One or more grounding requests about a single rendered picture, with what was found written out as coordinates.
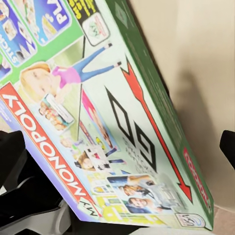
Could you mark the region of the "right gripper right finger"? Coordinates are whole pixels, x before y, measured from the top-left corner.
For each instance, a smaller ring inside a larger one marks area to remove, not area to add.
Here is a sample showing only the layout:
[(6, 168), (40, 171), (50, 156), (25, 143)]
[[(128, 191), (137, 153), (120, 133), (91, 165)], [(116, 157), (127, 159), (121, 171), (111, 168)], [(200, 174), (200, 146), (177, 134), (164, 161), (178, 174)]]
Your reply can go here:
[(224, 130), (219, 147), (235, 169), (235, 132)]

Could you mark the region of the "board game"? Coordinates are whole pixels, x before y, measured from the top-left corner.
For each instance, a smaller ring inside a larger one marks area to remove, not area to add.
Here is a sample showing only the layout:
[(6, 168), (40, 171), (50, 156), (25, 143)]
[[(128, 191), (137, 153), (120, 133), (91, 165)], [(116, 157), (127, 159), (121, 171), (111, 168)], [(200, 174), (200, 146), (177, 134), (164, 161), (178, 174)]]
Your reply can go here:
[(213, 231), (126, 0), (0, 0), (0, 115), (80, 221)]

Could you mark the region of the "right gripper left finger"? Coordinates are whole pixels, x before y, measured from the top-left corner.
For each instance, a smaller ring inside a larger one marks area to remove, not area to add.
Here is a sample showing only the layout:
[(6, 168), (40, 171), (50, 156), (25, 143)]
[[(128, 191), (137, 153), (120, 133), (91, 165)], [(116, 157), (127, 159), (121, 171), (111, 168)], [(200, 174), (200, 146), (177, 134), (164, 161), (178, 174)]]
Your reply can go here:
[(0, 188), (26, 149), (21, 130), (0, 136)]

